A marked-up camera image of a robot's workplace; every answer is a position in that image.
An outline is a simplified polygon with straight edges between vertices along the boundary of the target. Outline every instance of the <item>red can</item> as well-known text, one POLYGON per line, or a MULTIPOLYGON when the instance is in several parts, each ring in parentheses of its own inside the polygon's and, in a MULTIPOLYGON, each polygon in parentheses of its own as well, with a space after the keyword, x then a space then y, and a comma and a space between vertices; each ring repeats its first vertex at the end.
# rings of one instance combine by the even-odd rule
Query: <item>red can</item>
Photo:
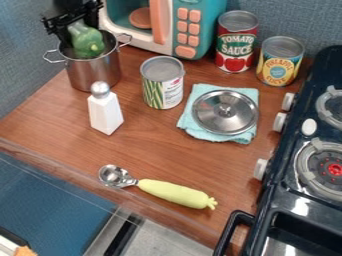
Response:
POLYGON ((258 32, 257 17, 247 11, 230 11, 218 20, 216 65, 225 72, 243 72, 252 65, 258 32))

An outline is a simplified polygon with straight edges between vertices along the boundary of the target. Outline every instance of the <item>napkin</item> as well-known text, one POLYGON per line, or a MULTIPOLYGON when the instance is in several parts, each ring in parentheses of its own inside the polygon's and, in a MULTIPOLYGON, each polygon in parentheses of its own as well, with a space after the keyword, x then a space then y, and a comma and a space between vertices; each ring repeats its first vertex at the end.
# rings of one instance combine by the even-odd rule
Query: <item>napkin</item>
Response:
POLYGON ((201 95, 216 90, 230 90, 244 94, 253 100, 256 105, 258 105, 259 91, 257 89, 219 87, 210 84, 194 84, 185 110, 178 120, 177 127, 185 130, 189 135, 201 140, 208 140, 212 142, 235 141, 240 144, 249 144, 256 135, 256 126, 238 135, 221 135, 204 130, 192 118, 191 108, 194 101, 201 95))

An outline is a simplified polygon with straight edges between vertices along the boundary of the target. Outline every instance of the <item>tin can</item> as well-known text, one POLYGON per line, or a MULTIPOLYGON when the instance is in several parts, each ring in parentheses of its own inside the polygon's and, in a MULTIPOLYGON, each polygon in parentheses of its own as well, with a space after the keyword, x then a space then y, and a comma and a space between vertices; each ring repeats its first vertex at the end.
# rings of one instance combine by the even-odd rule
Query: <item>tin can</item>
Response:
POLYGON ((303 60, 304 45, 286 36, 274 36, 262 43, 257 77, 271 86, 291 84, 303 60))
POLYGON ((222 14, 218 23, 216 65, 229 73, 249 69, 259 27, 257 17, 247 11, 230 11, 222 14))
POLYGON ((140 67, 145 103, 156 109, 170 109, 183 99, 183 64, 173 57, 159 56, 140 67))

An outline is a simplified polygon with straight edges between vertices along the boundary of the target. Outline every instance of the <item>white knob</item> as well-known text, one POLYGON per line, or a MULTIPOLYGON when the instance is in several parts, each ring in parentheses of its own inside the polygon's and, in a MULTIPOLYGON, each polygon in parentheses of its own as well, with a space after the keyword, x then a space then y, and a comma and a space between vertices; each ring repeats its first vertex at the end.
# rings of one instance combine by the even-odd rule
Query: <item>white knob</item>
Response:
POLYGON ((309 118, 309 119, 306 119, 304 122, 303 122, 303 125, 302 125, 302 133, 305 135, 305 136, 311 136, 313 135, 317 130, 317 123, 315 120, 309 118))
POLYGON ((285 113, 278 113, 276 119, 273 123, 273 131, 281 132, 283 130, 285 121, 286 121, 287 114, 285 113))
POLYGON ((285 111, 289 111, 292 107, 294 97, 296 95, 294 93, 286 93, 283 99, 283 103, 281 104, 281 109, 285 111))
POLYGON ((265 159, 262 159, 262 158, 258 159, 254 167, 254 175, 253 175, 254 178, 260 181, 262 180, 266 172, 267 163, 268 161, 265 159))

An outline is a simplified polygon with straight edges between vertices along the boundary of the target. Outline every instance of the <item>wooden countertop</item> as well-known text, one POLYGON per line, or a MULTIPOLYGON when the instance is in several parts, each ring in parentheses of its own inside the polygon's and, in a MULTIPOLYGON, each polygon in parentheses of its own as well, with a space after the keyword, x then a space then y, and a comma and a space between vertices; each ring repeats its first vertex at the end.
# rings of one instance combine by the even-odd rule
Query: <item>wooden countertop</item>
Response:
POLYGON ((123 77, 113 87, 119 97, 125 122, 112 135, 89 126, 88 93, 70 87, 62 71, 0 123, 0 148, 15 157, 109 198, 164 225, 214 246, 230 213, 255 210, 260 182, 253 179, 258 158, 268 159, 280 135, 272 131, 276 113, 286 92, 296 92, 307 70, 288 87, 263 85, 255 68, 241 74, 226 74, 211 56, 185 61, 185 94, 171 110, 155 110, 143 102, 139 67, 157 54, 124 47, 120 52, 123 77), (209 83, 223 87, 250 87, 260 91, 260 120, 250 145, 201 141, 176 128, 192 85, 209 83), (150 196, 136 187, 104 188, 97 181, 98 169, 115 164, 136 178, 173 182, 203 190, 219 206, 194 210, 150 196))

